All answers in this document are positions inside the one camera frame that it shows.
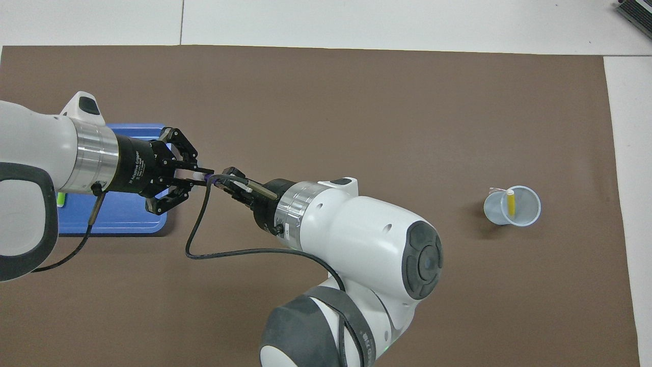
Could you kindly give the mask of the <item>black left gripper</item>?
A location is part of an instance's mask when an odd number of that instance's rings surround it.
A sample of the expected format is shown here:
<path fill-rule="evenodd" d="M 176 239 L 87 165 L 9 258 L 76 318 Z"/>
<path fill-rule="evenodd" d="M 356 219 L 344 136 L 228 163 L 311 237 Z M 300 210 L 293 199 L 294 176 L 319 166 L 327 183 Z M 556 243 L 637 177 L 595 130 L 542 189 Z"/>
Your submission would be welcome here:
<path fill-rule="evenodd" d="M 206 177 L 171 177 L 172 169 L 214 174 L 198 162 L 198 152 L 179 128 L 164 127 L 151 142 L 116 135 L 118 163 L 108 191 L 137 193 L 145 197 L 145 210 L 162 215 L 188 199 Z"/>

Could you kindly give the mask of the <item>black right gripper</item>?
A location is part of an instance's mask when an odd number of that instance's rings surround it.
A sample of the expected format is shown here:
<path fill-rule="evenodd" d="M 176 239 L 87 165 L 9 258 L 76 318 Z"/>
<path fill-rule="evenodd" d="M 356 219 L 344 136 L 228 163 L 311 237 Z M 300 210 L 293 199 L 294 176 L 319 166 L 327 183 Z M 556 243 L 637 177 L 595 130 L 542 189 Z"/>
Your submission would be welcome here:
<path fill-rule="evenodd" d="M 275 213 L 283 197 L 292 186 L 292 181 L 277 178 L 262 184 L 264 188 L 273 192 L 277 197 L 272 200 L 259 195 L 256 191 L 247 188 L 249 180 L 246 175 L 236 167 L 228 167 L 222 171 L 222 181 L 216 181 L 214 185 L 231 196 L 234 200 L 252 208 L 254 219 L 259 228 L 272 235 L 281 233 L 280 225 L 275 224 Z"/>

